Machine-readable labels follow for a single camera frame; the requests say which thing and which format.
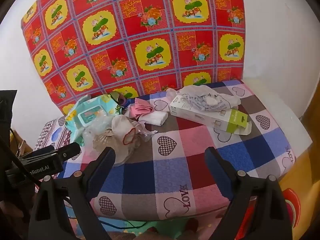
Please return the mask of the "white feather shuttlecock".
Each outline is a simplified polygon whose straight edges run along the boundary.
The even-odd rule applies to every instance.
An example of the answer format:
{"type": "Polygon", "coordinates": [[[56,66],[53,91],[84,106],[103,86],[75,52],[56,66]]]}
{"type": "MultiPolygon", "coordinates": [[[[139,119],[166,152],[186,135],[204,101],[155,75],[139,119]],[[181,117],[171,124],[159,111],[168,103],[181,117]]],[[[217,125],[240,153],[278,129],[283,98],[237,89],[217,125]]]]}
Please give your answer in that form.
{"type": "Polygon", "coordinates": [[[97,152],[103,152],[106,147],[116,149],[117,141],[114,137],[112,129],[107,129],[100,135],[96,135],[93,140],[93,148],[97,152]]]}

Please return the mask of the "teal wet wipes pack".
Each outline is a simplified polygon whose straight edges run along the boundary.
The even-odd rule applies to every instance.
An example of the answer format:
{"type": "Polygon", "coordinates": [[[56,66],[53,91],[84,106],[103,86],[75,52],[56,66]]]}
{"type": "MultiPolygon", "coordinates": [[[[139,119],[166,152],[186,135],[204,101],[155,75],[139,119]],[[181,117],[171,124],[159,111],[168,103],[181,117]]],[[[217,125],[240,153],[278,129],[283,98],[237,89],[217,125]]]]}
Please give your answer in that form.
{"type": "Polygon", "coordinates": [[[71,132],[70,143],[77,142],[84,146],[82,133],[99,116],[114,117],[121,113],[121,106],[110,96],[103,94],[95,98],[83,96],[71,108],[65,118],[65,126],[71,132]]]}

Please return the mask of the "clear plastic bag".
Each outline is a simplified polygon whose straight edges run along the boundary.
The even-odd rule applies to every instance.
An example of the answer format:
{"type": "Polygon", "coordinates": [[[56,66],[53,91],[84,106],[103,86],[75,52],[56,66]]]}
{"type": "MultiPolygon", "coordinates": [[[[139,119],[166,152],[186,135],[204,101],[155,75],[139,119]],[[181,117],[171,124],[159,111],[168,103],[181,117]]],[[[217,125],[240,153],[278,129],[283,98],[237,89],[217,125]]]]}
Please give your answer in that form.
{"type": "Polygon", "coordinates": [[[122,114],[114,117],[99,115],[82,133],[85,152],[92,158],[96,158],[102,153],[93,148],[94,137],[107,129],[112,129],[117,141],[114,150],[116,155],[114,164],[116,166],[124,164],[135,149],[139,148],[141,142],[149,141],[157,133],[157,131],[146,129],[144,123],[131,120],[122,114]]]}

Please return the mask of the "white tissue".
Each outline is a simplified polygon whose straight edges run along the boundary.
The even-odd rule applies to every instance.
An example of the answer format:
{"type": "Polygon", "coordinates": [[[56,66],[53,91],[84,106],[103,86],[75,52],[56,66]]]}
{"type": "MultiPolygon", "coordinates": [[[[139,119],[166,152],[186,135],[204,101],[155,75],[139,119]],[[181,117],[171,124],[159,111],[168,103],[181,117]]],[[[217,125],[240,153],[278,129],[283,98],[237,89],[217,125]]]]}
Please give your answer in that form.
{"type": "Polygon", "coordinates": [[[139,117],[140,122],[153,126],[162,126],[168,118],[168,112],[153,111],[139,117]]]}

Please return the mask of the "wooden desk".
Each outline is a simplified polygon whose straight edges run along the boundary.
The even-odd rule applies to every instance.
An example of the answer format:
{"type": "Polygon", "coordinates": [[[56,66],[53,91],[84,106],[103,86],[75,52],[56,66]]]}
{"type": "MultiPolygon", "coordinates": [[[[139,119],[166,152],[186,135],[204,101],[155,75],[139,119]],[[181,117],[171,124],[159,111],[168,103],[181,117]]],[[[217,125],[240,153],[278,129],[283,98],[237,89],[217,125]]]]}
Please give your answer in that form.
{"type": "Polygon", "coordinates": [[[10,129],[10,149],[16,157],[21,157],[33,151],[27,142],[12,128],[10,129]]]}

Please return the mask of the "white green cardboard box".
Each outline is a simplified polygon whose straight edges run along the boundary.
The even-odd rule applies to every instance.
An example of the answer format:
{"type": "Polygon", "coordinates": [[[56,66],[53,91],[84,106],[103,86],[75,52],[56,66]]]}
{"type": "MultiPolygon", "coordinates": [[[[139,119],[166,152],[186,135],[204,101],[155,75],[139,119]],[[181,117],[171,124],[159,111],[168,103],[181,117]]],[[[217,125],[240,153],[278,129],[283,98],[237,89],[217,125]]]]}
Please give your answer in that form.
{"type": "Polygon", "coordinates": [[[237,135],[249,135],[252,123],[248,115],[236,109],[221,110],[220,112],[205,112],[196,107],[181,95],[177,95],[169,105],[170,114],[193,121],[211,128],[237,135]]]}

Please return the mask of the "checkered heart bed sheet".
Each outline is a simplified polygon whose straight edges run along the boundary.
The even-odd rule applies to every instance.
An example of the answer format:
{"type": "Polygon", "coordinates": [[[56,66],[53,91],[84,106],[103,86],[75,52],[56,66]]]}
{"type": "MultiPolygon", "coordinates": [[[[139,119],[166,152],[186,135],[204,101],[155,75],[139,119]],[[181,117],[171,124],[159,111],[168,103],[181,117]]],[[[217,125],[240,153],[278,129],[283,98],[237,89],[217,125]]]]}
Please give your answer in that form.
{"type": "Polygon", "coordinates": [[[91,204],[97,215],[124,220],[164,220],[195,216],[228,205],[204,160],[213,146],[236,170],[250,176],[280,177],[295,163],[284,133],[256,95],[241,81],[211,84],[238,96],[240,111],[252,124],[249,135],[235,135],[169,116],[156,134],[123,165],[112,168],[91,204]]]}

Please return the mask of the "white printed plastic bag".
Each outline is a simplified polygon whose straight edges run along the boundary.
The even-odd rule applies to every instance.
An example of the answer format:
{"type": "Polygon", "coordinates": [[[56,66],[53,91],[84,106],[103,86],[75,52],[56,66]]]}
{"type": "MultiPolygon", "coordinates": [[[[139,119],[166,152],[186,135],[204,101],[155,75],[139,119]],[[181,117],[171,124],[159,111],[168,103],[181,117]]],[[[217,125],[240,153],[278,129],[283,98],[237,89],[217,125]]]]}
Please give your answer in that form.
{"type": "Polygon", "coordinates": [[[228,109],[238,109],[241,100],[237,96],[218,93],[206,85],[188,85],[176,91],[172,88],[166,90],[166,97],[173,99],[180,95],[193,107],[203,112],[220,112],[228,109]]]}

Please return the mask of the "pink folded cloth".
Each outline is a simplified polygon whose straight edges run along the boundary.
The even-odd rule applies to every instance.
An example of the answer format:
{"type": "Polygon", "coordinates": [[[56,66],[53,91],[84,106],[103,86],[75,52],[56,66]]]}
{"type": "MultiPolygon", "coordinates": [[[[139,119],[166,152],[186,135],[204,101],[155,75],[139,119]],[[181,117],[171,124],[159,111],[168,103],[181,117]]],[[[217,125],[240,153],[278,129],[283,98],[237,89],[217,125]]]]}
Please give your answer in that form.
{"type": "Polygon", "coordinates": [[[150,114],[154,111],[151,104],[143,99],[135,98],[135,102],[130,105],[130,116],[139,118],[142,115],[150,114]]]}

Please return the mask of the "red floral patterned headboard cloth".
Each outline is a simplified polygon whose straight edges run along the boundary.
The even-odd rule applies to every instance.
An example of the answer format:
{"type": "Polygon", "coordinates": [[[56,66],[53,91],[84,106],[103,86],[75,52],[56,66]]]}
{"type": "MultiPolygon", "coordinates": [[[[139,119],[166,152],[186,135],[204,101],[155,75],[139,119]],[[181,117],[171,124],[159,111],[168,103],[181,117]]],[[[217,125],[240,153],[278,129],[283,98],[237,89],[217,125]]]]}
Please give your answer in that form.
{"type": "Polygon", "coordinates": [[[84,95],[130,99],[243,76],[244,0],[37,0],[21,28],[64,114],[84,95]]]}

